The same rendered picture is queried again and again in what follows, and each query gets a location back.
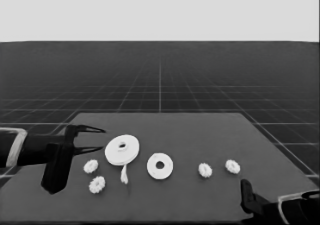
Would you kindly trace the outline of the large thick white disc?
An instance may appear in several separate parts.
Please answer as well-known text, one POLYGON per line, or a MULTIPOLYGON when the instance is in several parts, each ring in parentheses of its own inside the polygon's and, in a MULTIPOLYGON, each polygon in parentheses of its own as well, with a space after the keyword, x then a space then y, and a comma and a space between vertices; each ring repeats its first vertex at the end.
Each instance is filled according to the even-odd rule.
POLYGON ((138 139, 129 134, 113 138, 105 147, 107 161, 115 166, 124 166, 132 162, 139 154, 140 143, 138 139))

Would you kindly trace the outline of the white round carrier with pins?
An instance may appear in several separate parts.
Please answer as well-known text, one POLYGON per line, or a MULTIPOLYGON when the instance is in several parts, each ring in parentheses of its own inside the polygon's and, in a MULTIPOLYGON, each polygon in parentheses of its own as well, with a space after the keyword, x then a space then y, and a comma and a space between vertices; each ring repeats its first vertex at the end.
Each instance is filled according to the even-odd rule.
POLYGON ((167 179, 173 168, 173 160, 165 153, 154 153, 147 161, 148 174, 156 180, 167 179))

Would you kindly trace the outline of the small white toothed gear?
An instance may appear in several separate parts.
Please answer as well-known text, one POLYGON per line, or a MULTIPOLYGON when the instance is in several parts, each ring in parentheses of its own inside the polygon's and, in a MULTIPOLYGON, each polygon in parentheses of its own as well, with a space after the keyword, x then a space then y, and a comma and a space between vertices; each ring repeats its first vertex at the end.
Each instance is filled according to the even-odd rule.
POLYGON ((231 159, 226 161, 225 168, 232 174, 239 174, 241 171, 240 165, 235 160, 231 159))
POLYGON ((89 184, 89 191, 93 194, 100 193, 105 188, 105 179, 103 176, 95 177, 89 184))
POLYGON ((213 170, 209 164, 200 163, 198 166, 198 172, 203 178, 210 178, 212 176, 213 170))
POLYGON ((91 174, 95 172, 98 169, 99 163, 97 160, 92 159, 86 162, 86 164, 83 167, 83 170, 87 174, 91 174))

